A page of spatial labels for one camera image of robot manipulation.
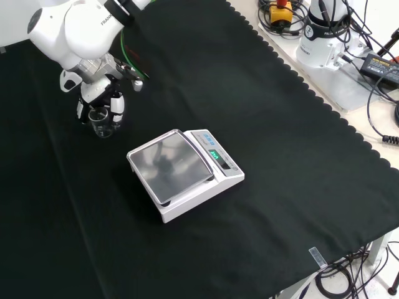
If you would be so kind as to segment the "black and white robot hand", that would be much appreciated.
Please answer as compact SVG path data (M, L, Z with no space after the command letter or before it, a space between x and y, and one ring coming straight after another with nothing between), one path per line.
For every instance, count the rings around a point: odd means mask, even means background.
M94 83L85 83L74 72L63 70L60 75L60 88L68 93L75 87L80 87L77 104L77 119L86 124L89 121L89 111L94 108L106 108L110 124L120 126L125 110L123 93L119 89L118 80L113 75L105 75Z

